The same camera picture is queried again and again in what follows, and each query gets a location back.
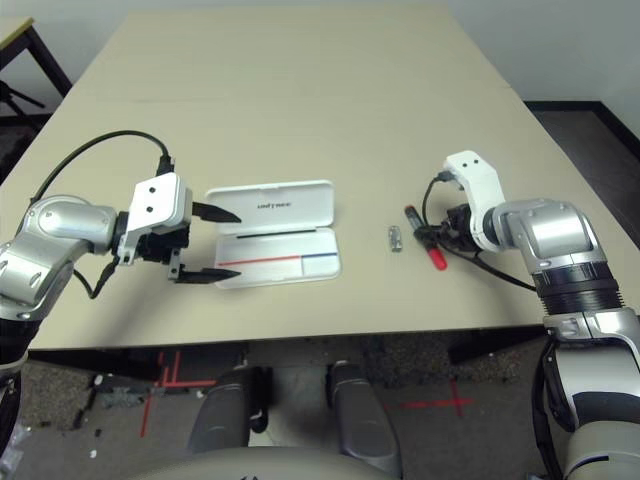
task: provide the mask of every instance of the table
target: table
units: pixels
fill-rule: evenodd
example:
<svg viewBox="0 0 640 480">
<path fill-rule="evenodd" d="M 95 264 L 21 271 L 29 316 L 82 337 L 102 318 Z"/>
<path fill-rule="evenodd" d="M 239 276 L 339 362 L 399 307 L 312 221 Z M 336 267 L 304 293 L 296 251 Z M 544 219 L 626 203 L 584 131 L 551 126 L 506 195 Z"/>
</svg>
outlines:
<svg viewBox="0 0 640 480">
<path fill-rule="evenodd" d="M 507 199 L 579 205 L 627 304 L 640 256 L 560 148 L 438 6 L 225 7 L 129 15 L 0 189 L 3 239 L 49 170 L 84 141 L 134 128 L 161 138 L 194 200 L 209 188 L 332 180 L 343 272 L 335 280 L 220 290 L 174 285 L 167 268 L 120 267 L 89 300 L 72 280 L 37 349 L 167 345 L 365 332 L 533 325 L 535 294 L 449 258 L 436 271 L 403 209 L 453 152 L 474 149 Z M 55 181 L 125 210 L 158 152 L 137 138 L 90 150 Z M 433 192 L 433 218 L 464 202 Z M 390 225 L 405 249 L 392 253 Z M 215 227 L 194 219 L 188 268 L 213 265 Z M 518 252 L 488 261 L 527 279 Z M 108 258 L 78 269 L 97 279 Z"/>
<path fill-rule="evenodd" d="M 24 50 L 29 50 L 53 86 L 64 97 L 71 90 L 71 82 L 33 28 L 33 18 L 0 17 L 0 70 Z"/>
</svg>

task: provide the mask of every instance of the red stripe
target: red stripe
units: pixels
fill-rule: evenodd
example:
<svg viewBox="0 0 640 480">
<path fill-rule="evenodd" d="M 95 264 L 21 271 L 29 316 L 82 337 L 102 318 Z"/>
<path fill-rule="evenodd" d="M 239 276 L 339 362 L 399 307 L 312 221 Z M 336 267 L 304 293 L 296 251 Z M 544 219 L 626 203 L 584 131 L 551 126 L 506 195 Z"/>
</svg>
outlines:
<svg viewBox="0 0 640 480">
<path fill-rule="evenodd" d="M 147 400 L 144 403 L 144 413 L 142 414 L 142 426 L 140 427 L 140 438 L 143 438 L 147 433 L 147 421 L 149 420 L 149 411 L 151 410 L 151 392 L 147 396 Z"/>
<path fill-rule="evenodd" d="M 449 385 L 451 385 L 451 393 L 453 394 L 453 400 L 456 406 L 456 415 L 458 415 L 458 417 L 462 417 L 462 405 L 459 403 L 460 397 L 458 396 L 458 385 L 456 384 L 456 379 L 452 378 L 449 381 Z"/>
<path fill-rule="evenodd" d="M 173 375 L 171 376 L 171 382 L 178 381 L 178 369 L 180 368 L 180 350 L 176 351 L 173 359 Z"/>
<path fill-rule="evenodd" d="M 295 260 L 302 258 L 302 255 L 289 255 L 287 257 L 268 257 L 268 258 L 256 258 L 253 260 L 234 260 L 233 262 L 220 262 L 218 267 L 227 267 L 229 265 L 242 265 L 245 263 L 260 263 L 260 262 L 277 262 L 278 260 Z"/>
<path fill-rule="evenodd" d="M 164 384 L 167 388 L 196 388 L 196 387 L 213 387 L 217 385 L 216 380 L 194 380 L 192 382 L 169 382 Z"/>
</svg>

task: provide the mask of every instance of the white case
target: white case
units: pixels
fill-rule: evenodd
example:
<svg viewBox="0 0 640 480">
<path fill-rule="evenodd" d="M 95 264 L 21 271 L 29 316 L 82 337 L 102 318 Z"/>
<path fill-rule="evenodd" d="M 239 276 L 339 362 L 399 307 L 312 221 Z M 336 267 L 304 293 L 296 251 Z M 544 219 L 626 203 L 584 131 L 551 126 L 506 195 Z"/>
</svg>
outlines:
<svg viewBox="0 0 640 480">
<path fill-rule="evenodd" d="M 257 287 L 335 278 L 340 256 L 328 180 L 209 190 L 205 201 L 233 212 L 241 223 L 220 223 L 216 268 L 241 275 L 220 288 Z"/>
</svg>

